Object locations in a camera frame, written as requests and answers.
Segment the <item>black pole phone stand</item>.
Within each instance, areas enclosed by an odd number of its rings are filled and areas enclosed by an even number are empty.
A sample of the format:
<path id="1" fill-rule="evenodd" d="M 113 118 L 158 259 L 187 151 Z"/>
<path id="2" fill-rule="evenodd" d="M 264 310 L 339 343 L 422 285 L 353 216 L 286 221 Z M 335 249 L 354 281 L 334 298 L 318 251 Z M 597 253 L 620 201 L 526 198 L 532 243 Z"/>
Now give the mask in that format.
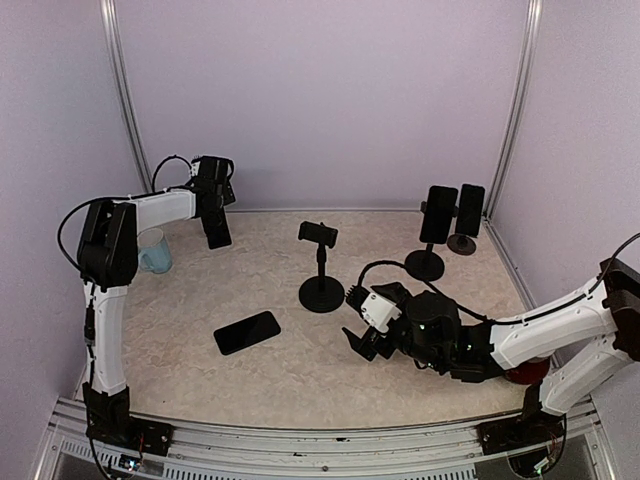
<path id="1" fill-rule="evenodd" d="M 433 282 L 444 275 L 445 265 L 443 259 L 433 252 L 434 243 L 429 242 L 429 217 L 427 202 L 422 201 L 420 211 L 423 214 L 419 241 L 426 245 L 424 250 L 414 250 L 407 255 L 404 266 L 410 276 L 423 282 Z"/>
<path id="2" fill-rule="evenodd" d="M 338 230 L 324 223 L 303 221 L 298 239 L 317 245 L 316 262 L 318 273 L 303 282 L 298 291 L 301 305 L 314 313 L 329 313 L 337 310 L 344 301 L 344 288 L 335 278 L 326 274 L 327 249 L 335 247 Z"/>

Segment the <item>grey round-base phone stand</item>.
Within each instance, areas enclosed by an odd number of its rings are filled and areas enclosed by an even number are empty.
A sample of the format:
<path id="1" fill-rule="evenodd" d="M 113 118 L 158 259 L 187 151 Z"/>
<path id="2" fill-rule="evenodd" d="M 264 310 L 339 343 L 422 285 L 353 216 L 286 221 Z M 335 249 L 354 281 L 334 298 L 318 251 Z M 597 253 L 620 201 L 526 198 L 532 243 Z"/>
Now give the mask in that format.
<path id="1" fill-rule="evenodd" d="M 454 233 L 450 235 L 446 242 L 447 247 L 457 255 L 471 256 L 476 252 L 475 239 L 471 236 Z"/>

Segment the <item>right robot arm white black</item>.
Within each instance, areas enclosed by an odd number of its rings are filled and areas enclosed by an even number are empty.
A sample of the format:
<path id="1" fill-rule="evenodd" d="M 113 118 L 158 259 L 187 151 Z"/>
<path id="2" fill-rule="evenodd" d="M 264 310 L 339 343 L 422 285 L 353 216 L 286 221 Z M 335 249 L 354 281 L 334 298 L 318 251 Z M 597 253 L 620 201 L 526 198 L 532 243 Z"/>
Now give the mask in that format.
<path id="1" fill-rule="evenodd" d="M 364 288 L 354 284 L 346 302 L 367 324 L 363 336 L 345 334 L 368 361 L 399 351 L 420 369 L 430 368 L 462 382 L 481 383 L 546 359 L 556 350 L 586 346 L 558 371 L 526 391 L 529 407 L 513 419 L 511 433 L 535 442 L 551 424 L 616 372 L 639 359 L 639 273 L 617 254 L 579 289 L 511 318 L 477 315 L 465 326 L 463 308 L 435 287 L 411 294 L 401 283 Z"/>

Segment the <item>black phone blue edge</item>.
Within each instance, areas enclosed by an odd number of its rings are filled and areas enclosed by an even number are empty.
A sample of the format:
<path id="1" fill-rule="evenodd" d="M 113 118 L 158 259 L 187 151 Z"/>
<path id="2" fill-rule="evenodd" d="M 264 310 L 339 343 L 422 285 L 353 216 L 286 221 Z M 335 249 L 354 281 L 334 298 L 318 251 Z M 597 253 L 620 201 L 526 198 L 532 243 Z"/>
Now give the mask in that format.
<path id="1" fill-rule="evenodd" d="M 463 184 L 460 192 L 455 233 L 477 237 L 484 205 L 485 188 L 483 186 Z"/>
<path id="2" fill-rule="evenodd" d="M 203 215 L 201 217 L 201 223 L 210 250 L 232 245 L 231 233 L 224 210 Z"/>

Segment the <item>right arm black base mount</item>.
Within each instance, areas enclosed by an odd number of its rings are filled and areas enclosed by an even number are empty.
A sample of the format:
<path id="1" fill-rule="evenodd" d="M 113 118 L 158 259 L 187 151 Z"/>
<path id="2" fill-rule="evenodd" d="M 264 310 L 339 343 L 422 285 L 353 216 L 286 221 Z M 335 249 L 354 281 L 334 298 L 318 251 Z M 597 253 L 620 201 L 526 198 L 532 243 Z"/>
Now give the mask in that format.
<path id="1" fill-rule="evenodd" d="M 558 439 L 564 435 L 564 422 L 530 422 L 513 417 L 481 423 L 476 430 L 483 454 L 493 455 Z"/>

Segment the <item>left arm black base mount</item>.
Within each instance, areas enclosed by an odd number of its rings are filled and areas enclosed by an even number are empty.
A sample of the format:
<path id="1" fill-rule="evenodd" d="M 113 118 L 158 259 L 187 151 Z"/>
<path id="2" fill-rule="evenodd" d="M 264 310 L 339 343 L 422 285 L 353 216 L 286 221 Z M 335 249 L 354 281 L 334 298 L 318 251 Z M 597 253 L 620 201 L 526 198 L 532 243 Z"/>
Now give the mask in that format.
<path id="1" fill-rule="evenodd" d="M 122 431 L 109 430 L 94 421 L 89 423 L 86 434 L 92 440 L 128 450 L 166 457 L 173 439 L 171 424 L 132 417 Z"/>

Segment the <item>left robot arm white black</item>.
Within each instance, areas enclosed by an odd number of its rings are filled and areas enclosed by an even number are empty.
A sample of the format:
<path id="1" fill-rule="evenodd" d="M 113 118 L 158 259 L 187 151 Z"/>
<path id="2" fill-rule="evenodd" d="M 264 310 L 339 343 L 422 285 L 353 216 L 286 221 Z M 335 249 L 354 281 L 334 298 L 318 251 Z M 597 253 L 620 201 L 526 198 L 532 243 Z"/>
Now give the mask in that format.
<path id="1" fill-rule="evenodd" d="M 159 192 L 98 197 L 86 209 L 78 250 L 69 263 L 79 272 L 85 297 L 87 372 L 82 395 L 87 436 L 106 444 L 150 452 L 167 447 L 171 425 L 130 413 L 130 389 L 122 363 L 123 312 L 139 269 L 138 236 L 168 223 L 200 220 L 209 249 L 231 245 L 225 208 L 234 203 L 232 160 L 200 156 L 190 178 Z"/>

